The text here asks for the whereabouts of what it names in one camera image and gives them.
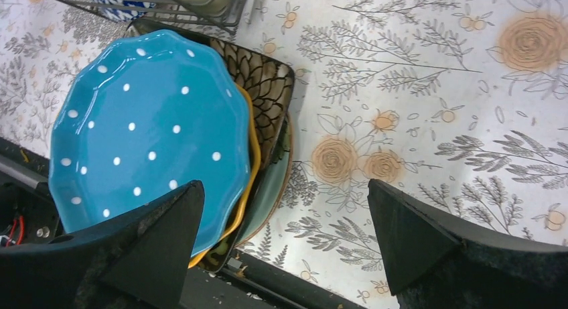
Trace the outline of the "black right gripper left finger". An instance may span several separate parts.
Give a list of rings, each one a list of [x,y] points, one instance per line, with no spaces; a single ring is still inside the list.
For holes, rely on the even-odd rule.
[[[175,308],[204,207],[193,180],[45,244],[1,250],[2,308]]]

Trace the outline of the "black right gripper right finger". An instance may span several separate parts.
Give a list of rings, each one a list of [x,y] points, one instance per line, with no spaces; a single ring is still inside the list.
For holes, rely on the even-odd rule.
[[[381,180],[368,204],[401,308],[566,308],[567,248],[453,216]]]

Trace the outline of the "mint green flower plate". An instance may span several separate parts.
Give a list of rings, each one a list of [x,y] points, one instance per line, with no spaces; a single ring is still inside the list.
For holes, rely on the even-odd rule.
[[[269,165],[264,169],[261,183],[247,205],[245,218],[235,240],[235,247],[245,244],[268,224],[277,209],[291,171],[293,126],[286,116]]]

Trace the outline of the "blue polka dot plate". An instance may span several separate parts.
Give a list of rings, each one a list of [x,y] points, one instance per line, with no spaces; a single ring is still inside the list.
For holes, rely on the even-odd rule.
[[[249,182],[248,139],[249,106],[216,50],[166,29],[122,38],[76,76],[52,129],[48,186],[72,233],[198,180],[198,254]]]

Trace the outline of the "yellow polka dot plate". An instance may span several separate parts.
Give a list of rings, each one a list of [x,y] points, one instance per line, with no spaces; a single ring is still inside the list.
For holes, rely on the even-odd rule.
[[[217,242],[217,244],[215,244],[215,246],[192,257],[188,264],[188,269],[199,267],[208,271],[217,272],[230,257],[230,252],[236,243],[236,239],[238,237],[238,234],[240,233],[240,230],[242,229],[246,207],[251,197],[251,191],[253,190],[253,184],[255,183],[260,170],[261,148],[255,129],[253,102],[250,95],[247,93],[247,91],[245,91],[245,89],[243,89],[243,87],[238,84],[236,85],[236,87],[247,101],[249,107],[248,156],[251,165],[251,176],[239,201],[236,203],[236,206],[232,210],[232,220],[229,220],[229,223],[227,224],[226,229],[221,236],[221,239]]]

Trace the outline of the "black floral square plate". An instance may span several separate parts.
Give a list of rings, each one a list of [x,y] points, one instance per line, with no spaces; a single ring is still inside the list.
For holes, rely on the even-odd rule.
[[[285,118],[288,116],[295,82],[292,69],[283,62],[229,41],[150,19],[136,19],[129,24],[126,35],[140,36],[159,29],[169,29],[216,50],[222,56],[235,83],[250,95],[253,102],[255,129],[261,148],[261,165],[249,203],[261,183],[264,169],[271,161]]]

